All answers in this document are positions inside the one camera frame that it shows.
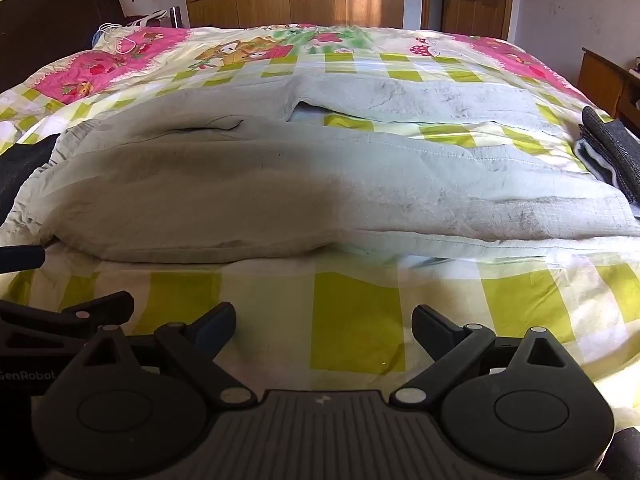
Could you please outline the light grey pants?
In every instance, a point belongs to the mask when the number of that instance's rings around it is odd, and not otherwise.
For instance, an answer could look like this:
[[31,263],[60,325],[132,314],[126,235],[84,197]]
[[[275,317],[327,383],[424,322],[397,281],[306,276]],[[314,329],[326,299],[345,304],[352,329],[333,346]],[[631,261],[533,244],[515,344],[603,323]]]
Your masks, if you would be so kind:
[[296,122],[298,104],[382,122],[535,120],[533,99],[372,76],[178,90],[64,131],[17,193],[4,244],[215,263],[342,244],[442,258],[639,250],[623,193],[513,145]]

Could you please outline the folded black garment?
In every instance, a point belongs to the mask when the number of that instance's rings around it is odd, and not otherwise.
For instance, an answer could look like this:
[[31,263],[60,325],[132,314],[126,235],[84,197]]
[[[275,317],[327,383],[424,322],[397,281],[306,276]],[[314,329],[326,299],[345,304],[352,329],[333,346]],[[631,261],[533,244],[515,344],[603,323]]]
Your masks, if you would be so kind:
[[14,144],[1,155],[1,222],[25,208],[42,174],[51,167],[58,134],[35,144]]

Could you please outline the checkered floral bed quilt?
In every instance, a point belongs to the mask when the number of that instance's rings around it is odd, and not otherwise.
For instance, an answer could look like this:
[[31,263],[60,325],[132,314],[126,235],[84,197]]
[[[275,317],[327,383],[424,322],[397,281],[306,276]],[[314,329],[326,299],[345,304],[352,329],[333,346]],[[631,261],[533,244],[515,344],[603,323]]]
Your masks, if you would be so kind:
[[[521,90],[536,105],[539,128],[377,122],[306,107],[294,118],[462,148],[513,145],[585,173],[573,141],[589,99],[524,50],[497,39],[358,26],[112,26],[92,49],[2,92],[1,146],[35,144],[182,89],[318,74]],[[50,311],[118,290],[134,296],[125,328],[136,335],[231,302],[240,326],[219,361],[259,390],[394,390],[427,362],[410,333],[418,304],[501,336],[541,325],[597,384],[621,427],[639,420],[638,252],[477,262],[326,248],[292,259],[149,266],[104,262],[58,244],[42,268],[1,282],[4,299]]]

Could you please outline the dark wooden headboard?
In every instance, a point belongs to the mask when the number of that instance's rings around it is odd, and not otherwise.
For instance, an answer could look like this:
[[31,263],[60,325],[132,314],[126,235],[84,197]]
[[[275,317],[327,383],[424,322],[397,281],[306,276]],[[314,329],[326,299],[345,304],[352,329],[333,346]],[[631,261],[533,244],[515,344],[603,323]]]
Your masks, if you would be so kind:
[[26,80],[41,67],[91,48],[104,23],[122,24],[119,0],[2,0],[1,89]]

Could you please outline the folded dark grey jeans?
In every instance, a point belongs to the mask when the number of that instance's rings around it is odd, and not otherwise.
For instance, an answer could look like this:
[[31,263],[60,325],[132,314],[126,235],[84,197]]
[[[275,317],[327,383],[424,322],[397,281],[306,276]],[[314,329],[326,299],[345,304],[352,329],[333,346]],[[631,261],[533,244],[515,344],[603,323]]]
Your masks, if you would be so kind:
[[640,206],[640,148],[619,119],[604,122],[590,106],[582,109],[574,154],[598,180],[624,194],[636,218]]

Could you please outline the silver cup on nightstand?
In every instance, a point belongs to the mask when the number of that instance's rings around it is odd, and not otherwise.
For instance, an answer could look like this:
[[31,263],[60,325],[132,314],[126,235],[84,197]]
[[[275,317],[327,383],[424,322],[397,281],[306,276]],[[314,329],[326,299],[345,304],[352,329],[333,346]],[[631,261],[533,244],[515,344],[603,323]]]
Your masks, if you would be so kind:
[[181,10],[178,6],[172,6],[168,10],[168,15],[172,28],[183,28]]

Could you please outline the wooden side table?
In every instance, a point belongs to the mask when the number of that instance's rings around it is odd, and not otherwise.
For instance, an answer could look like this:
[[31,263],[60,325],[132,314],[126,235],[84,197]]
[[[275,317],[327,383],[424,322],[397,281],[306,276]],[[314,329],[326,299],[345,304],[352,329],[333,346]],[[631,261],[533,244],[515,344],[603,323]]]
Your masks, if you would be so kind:
[[624,70],[586,48],[582,52],[577,88],[594,105],[619,119],[635,136],[639,136],[639,74],[634,70]]

